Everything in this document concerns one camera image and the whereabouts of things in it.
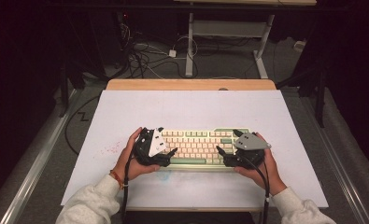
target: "white cable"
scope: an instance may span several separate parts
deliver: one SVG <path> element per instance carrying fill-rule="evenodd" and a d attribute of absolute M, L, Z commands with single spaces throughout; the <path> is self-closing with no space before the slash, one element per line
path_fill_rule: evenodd
<path fill-rule="evenodd" d="M 123 23 L 121 23 L 121 26 L 123 26 L 125 28 L 123 39 L 125 39 L 126 35 L 128 35 L 128 38 L 127 38 L 128 40 L 126 41 L 125 46 L 123 46 L 123 48 L 126 48 L 126 46 L 128 46 L 128 44 L 129 44 L 129 39 L 131 38 L 131 29 L 129 29 L 129 27 L 127 25 L 123 24 Z"/>
<path fill-rule="evenodd" d="M 195 55 L 196 55 L 196 53 L 198 52 L 198 45 L 196 44 L 196 41 L 195 41 L 194 39 L 189 38 L 188 36 L 184 35 L 184 36 L 182 36 L 181 38 L 179 38 L 179 39 L 176 41 L 176 43 L 178 43 L 178 41 L 179 41 L 179 40 L 181 40 L 181 39 L 183 39 L 183 38 L 188 38 L 188 39 L 190 39 L 190 40 L 195 44 L 195 53 L 193 53 L 192 57 L 193 57 L 193 56 L 195 56 Z"/>
<path fill-rule="evenodd" d="M 142 65 L 145 65 L 153 74 L 155 74 L 155 76 L 157 76 L 158 78 L 160 78 L 160 79 L 164 79 L 164 77 L 160 77 L 156 72 L 154 72 L 154 70 L 152 70 L 148 65 L 146 65 L 145 63 L 141 63 L 141 62 L 139 62 L 138 60 L 136 60 L 136 59 L 134 59 L 132 56 L 131 56 L 131 58 L 132 58 L 132 60 L 133 61 L 136 61 L 136 62 L 138 62 L 138 63 L 140 63 L 140 64 L 142 64 Z"/>
<path fill-rule="evenodd" d="M 147 47 L 158 50 L 158 51 L 151 51 L 152 53 L 161 53 L 161 54 L 167 55 L 167 53 L 163 52 L 161 49 L 158 49 L 157 47 L 153 47 L 152 45 L 147 45 L 147 44 L 136 44 L 136 45 L 147 46 Z"/>

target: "desk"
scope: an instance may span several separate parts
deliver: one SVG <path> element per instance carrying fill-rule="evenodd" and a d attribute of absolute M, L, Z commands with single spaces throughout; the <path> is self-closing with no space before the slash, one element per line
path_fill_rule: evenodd
<path fill-rule="evenodd" d="M 223 4 L 246 4 L 246 5 L 274 5 L 274 6 L 314 6 L 316 0 L 178 0 L 179 2 L 196 3 L 223 3 Z M 190 13 L 188 31 L 188 51 L 186 61 L 186 77 L 192 77 L 193 65 L 193 36 L 194 35 L 220 35 L 239 37 L 260 37 L 261 44 L 258 50 L 253 51 L 254 60 L 260 74 L 260 78 L 268 78 L 263 65 L 263 50 L 268 40 L 269 32 L 275 15 L 269 15 L 267 22 L 244 22 L 244 21 L 196 21 L 193 13 Z"/>
<path fill-rule="evenodd" d="M 264 89 L 255 86 L 257 82 L 263 83 L 260 86 Z M 234 88 L 237 83 L 241 83 L 237 86 L 240 90 L 214 91 L 220 87 Z M 178 79 L 110 81 L 100 98 L 62 204 L 82 186 L 97 183 L 115 164 L 127 137 L 139 126 L 183 130 L 249 127 L 262 133 L 273 146 L 286 183 L 300 197 L 312 199 L 319 207 L 328 206 L 281 92 L 269 80 Z M 129 184 L 127 209 L 132 211 L 263 208 L 263 190 L 234 172 L 160 171 L 141 175 Z"/>

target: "wrist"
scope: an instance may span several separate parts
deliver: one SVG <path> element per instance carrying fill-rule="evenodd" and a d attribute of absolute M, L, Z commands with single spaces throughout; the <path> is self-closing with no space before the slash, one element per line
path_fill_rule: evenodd
<path fill-rule="evenodd" d="M 287 186 L 283 183 L 283 181 L 279 180 L 276 182 L 270 182 L 269 192 L 272 196 L 279 194 L 281 191 L 285 190 Z"/>
<path fill-rule="evenodd" d="M 123 184 L 122 178 L 121 178 L 122 175 L 119 176 L 114 170 L 110 170 L 109 175 L 111 177 L 113 177 L 115 180 L 117 180 L 117 182 L 120 186 L 120 189 L 123 189 L 125 187 L 124 184 Z"/>

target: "white sleeve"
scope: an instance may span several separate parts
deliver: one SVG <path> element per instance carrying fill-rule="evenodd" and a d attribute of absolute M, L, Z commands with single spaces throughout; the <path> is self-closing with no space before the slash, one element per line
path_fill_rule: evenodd
<path fill-rule="evenodd" d="M 272 200 L 282 216 L 282 224 L 335 223 L 332 219 L 322 214 L 313 201 L 301 200 L 291 188 L 286 188 L 281 191 L 279 194 L 275 195 Z"/>
<path fill-rule="evenodd" d="M 120 210 L 116 196 L 117 180 L 106 175 L 96 186 L 86 186 L 65 204 L 56 223 L 111 223 L 111 216 Z"/>

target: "beige keyboard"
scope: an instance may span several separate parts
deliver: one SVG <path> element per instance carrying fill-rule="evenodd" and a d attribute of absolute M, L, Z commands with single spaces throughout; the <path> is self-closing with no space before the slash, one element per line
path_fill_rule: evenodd
<path fill-rule="evenodd" d="M 208 130 L 163 130 L 162 136 L 167 149 L 161 153 L 167 154 L 177 148 L 171 164 L 162 167 L 162 170 L 188 170 L 188 171 L 232 171 L 232 167 L 226 167 L 222 156 L 216 149 L 221 147 L 227 154 L 234 154 L 234 141 L 238 138 L 233 133 L 237 129 L 248 133 L 244 128 L 221 128 Z"/>

